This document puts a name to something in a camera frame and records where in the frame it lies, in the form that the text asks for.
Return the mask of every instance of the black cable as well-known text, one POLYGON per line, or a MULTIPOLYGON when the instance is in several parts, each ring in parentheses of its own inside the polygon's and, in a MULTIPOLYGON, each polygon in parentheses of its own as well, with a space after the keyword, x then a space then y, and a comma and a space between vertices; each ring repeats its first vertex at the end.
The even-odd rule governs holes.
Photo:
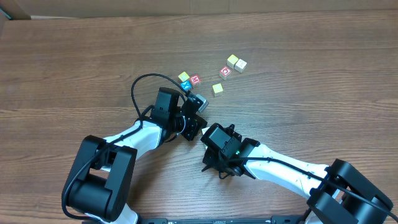
POLYGON ((366 204, 368 204, 368 205, 370 205, 370 206, 382 211, 383 213, 389 215, 391 218, 393 218, 398 223, 398 217, 396 215, 394 215, 392 212, 390 212, 390 211, 388 211, 388 210, 376 205, 375 203, 371 202, 370 200, 368 200, 366 198, 363 198, 363 197, 359 196, 358 194, 356 194, 356 193, 354 193, 354 192, 352 192, 350 190, 347 190, 347 189, 345 189, 345 188, 343 188, 343 187, 331 182, 330 180, 326 180, 326 179, 324 179, 322 177, 319 177, 319 176, 317 176, 317 175, 315 175, 315 174, 313 174, 311 172, 307 172, 307 171, 305 171, 305 170, 303 170, 301 168, 298 168, 296 166, 293 166, 292 164, 289 164, 289 163, 287 163, 285 161, 282 161, 282 160, 279 160, 279 159, 274 159, 274 158, 271 158, 271 157, 266 157, 266 158, 264 158, 264 157, 246 157, 246 158, 230 159, 230 160, 228 160, 226 162, 235 162, 235 161, 268 161, 268 162, 277 162, 279 164, 285 165, 285 166, 287 166, 289 168, 292 168, 293 170, 296 170, 296 171, 298 171, 298 172, 300 172, 302 174, 305 174, 305 175, 307 175, 307 176, 309 176, 311 178, 320 180, 324 184, 330 185, 330 186, 332 186, 332 187, 334 187, 334 188, 336 188, 336 189, 338 189, 338 190, 340 190, 340 191, 342 191, 342 192, 344 192, 344 193, 346 193, 346 194, 348 194, 348 195, 350 195, 350 196, 352 196, 352 197, 354 197, 354 198, 356 198, 356 199, 358 199, 358 200, 360 200, 360 201, 362 201, 362 202, 364 202, 364 203, 366 203, 366 204))
POLYGON ((132 103, 134 104, 134 107, 135 107, 136 110, 137 110, 138 117, 141 117, 141 112, 140 112, 139 109, 138 109, 138 106, 137 106, 137 103, 136 103, 136 99, 134 99, 134 87, 135 87, 136 83, 138 82, 138 80, 140 80, 141 78, 148 77, 148 76, 157 76, 157 77, 165 78, 165 79, 167 79, 168 81, 174 83, 174 85, 178 86, 185 94, 188 94, 188 92, 187 92, 186 90, 184 90, 184 89, 182 88, 182 86, 180 86, 176 81, 172 80, 171 78, 169 78, 169 77, 167 77, 167 76, 165 76, 165 75, 156 74, 156 73, 150 73, 150 74, 146 74, 146 75, 141 75, 141 76, 138 77, 138 78, 134 81, 134 83, 132 83, 132 85, 131 85, 131 100, 132 100, 132 103))
POLYGON ((174 139, 176 139, 178 137, 178 134, 175 134, 175 136, 173 136, 172 138, 170 138, 169 140, 167 140, 167 141, 165 141, 166 143, 167 142, 171 142, 171 141, 173 141, 174 139))
POLYGON ((218 172, 218 178, 220 178, 221 180, 224 180, 225 178, 229 177, 231 174, 227 173, 224 177, 221 177, 222 172, 219 171, 218 172))
POLYGON ((91 221, 95 221, 98 222, 99 220, 97 218, 94 217, 89 217, 89 216, 79 216, 79 215, 74 215, 71 214, 70 212, 68 212, 67 210, 67 203, 66 201, 68 200, 68 196, 70 193, 70 190, 72 189, 73 184, 76 182, 77 177, 91 164, 93 163, 95 160, 97 160, 104 152, 107 152, 107 150, 113 146, 113 144, 122 141, 123 139, 126 139, 130 136, 132 136, 133 134, 136 134, 140 129, 142 129, 142 118, 145 116, 146 113, 148 113, 149 110, 151 110, 152 108, 154 108, 154 105, 150 105, 148 106, 143 112, 142 115, 139 117, 139 121, 140 121, 140 125, 137 129, 125 134, 125 135, 120 135, 120 137, 118 137, 117 139, 106 143, 101 149, 99 149, 96 154, 91 157, 81 168, 80 170, 75 174, 75 176, 72 178, 72 180, 70 181, 70 183, 68 184, 68 187, 65 190, 65 193, 62 195, 62 202, 61 202, 61 207, 62 207, 62 211, 63 213, 69 217, 69 218, 73 218, 76 220, 91 220, 91 221))

